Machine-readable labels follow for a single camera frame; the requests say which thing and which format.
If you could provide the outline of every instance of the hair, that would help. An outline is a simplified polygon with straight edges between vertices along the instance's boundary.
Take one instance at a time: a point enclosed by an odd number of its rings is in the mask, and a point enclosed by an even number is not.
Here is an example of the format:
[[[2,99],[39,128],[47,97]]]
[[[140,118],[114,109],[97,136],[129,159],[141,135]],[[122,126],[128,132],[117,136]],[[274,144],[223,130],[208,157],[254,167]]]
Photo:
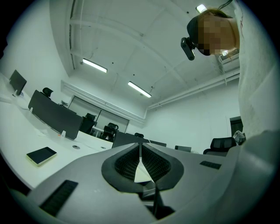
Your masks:
[[[206,15],[213,15],[213,16],[217,16],[220,18],[232,18],[231,16],[226,15],[223,11],[219,10],[219,9],[207,9],[205,11],[203,11],[202,13],[199,14],[198,16],[198,20],[202,20]],[[227,54],[227,56],[231,59],[231,52],[229,52]]]

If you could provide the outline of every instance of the white clip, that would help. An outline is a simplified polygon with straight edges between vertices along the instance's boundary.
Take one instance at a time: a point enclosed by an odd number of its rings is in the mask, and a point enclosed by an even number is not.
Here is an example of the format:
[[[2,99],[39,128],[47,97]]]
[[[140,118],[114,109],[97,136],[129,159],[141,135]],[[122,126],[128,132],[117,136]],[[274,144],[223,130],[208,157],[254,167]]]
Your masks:
[[[61,137],[65,138],[65,136],[66,136],[66,131],[62,131]]]

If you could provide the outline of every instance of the black cap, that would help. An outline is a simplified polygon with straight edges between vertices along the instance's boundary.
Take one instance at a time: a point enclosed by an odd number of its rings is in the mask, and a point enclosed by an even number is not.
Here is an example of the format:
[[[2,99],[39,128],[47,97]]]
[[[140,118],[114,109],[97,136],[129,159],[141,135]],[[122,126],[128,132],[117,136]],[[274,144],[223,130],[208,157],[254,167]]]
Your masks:
[[[187,25],[187,30],[189,33],[189,38],[193,42],[193,45],[200,51],[200,53],[209,56],[210,50],[205,50],[203,48],[203,44],[198,44],[198,18],[199,16],[195,16],[191,19],[191,21]]]

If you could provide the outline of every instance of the fluorescent light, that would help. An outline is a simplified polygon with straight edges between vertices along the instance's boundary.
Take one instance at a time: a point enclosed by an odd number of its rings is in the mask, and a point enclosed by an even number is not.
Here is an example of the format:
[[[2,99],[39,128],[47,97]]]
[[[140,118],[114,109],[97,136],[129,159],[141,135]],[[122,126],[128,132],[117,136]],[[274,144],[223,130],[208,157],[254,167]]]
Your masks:
[[[228,54],[228,50],[222,51],[223,56],[226,56]]]
[[[139,91],[143,95],[147,96],[148,98],[151,97],[150,94],[148,94],[145,90],[141,89],[139,86],[136,86],[134,83],[129,82],[128,85],[131,86],[132,88],[136,89],[137,91]]]
[[[104,67],[102,67],[102,66],[100,66],[100,65],[98,65],[98,64],[95,64],[95,63],[93,63],[93,62],[91,62],[91,61],[89,61],[89,60],[86,60],[85,58],[83,59],[83,62],[86,63],[86,64],[88,64],[88,65],[90,65],[90,66],[93,66],[94,68],[99,69],[99,70],[102,71],[102,72],[107,73],[107,69],[106,69],[106,68],[104,68]]]
[[[198,7],[196,7],[196,10],[199,12],[199,13],[202,13],[204,12],[206,9],[206,7],[204,5],[199,5]]]

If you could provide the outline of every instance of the phone screen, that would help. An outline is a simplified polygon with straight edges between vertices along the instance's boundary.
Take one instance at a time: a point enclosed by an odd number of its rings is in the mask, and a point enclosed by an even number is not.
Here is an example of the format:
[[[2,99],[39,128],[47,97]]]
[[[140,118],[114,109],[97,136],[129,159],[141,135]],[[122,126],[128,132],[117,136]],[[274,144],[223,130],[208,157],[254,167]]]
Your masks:
[[[56,154],[54,150],[51,150],[49,147],[45,147],[37,151],[27,153],[27,156],[31,158],[36,164],[39,164],[54,154]]]

